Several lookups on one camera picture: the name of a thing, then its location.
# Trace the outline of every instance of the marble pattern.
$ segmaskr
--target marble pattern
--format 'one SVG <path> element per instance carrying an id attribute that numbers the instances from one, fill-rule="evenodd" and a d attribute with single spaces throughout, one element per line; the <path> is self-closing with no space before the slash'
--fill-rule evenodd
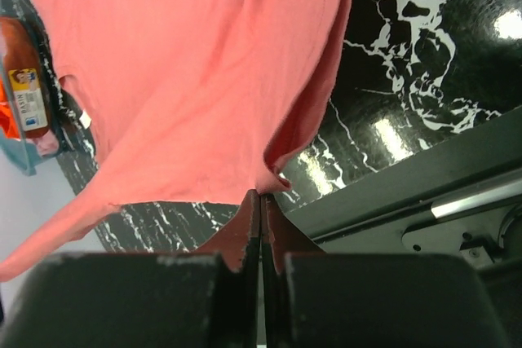
<path id="1" fill-rule="evenodd" d="M 319 134 L 285 168 L 288 212 L 375 175 L 522 104 L 522 0 L 353 0 L 338 80 Z M 2 11 L 35 15 L 29 0 Z M 44 67 L 68 136 L 59 163 L 80 192 L 97 170 L 82 111 Z M 128 205 L 96 228 L 111 250 L 193 249 L 235 205 Z"/>

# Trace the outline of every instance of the white floor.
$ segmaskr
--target white floor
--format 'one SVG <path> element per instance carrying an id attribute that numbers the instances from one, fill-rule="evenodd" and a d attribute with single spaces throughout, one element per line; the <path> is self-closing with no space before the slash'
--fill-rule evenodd
<path id="1" fill-rule="evenodd" d="M 0 151 L 0 260 L 74 197 L 56 160 L 39 165 L 37 172 L 25 177 Z M 104 251 L 93 231 L 61 250 Z M 26 275 L 0 284 L 5 311 L 9 311 Z"/>

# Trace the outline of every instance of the pink shirt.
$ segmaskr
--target pink shirt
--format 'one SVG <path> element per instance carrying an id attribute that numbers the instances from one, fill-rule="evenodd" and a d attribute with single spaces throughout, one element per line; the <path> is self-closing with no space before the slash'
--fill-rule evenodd
<path id="1" fill-rule="evenodd" d="M 0 264 L 9 280 L 120 205 L 239 204 L 316 134 L 351 0 L 33 0 L 100 170 Z"/>

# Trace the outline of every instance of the orange object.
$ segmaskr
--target orange object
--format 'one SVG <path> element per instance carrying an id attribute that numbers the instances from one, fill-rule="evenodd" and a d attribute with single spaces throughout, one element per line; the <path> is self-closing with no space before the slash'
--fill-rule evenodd
<path id="1" fill-rule="evenodd" d="M 0 18 L 0 54 L 3 69 L 10 85 L 0 81 L 0 127 L 6 137 L 20 139 L 24 131 L 27 139 L 41 138 L 49 130 L 49 112 L 40 84 L 40 59 L 22 24 L 8 17 Z M 15 107 L 9 104 L 6 89 L 12 89 Z M 15 123 L 17 110 L 22 130 Z"/>
<path id="2" fill-rule="evenodd" d="M 20 132 L 16 127 L 15 115 L 9 106 L 5 87 L 0 80 L 0 128 L 8 139 L 19 139 Z"/>

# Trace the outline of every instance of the product label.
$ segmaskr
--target product label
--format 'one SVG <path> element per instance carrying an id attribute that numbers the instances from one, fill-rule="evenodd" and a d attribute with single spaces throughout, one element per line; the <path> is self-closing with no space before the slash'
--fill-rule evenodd
<path id="1" fill-rule="evenodd" d="M 14 69 L 9 71 L 9 80 L 15 96 L 22 129 L 38 130 L 47 126 L 46 107 L 36 69 Z"/>

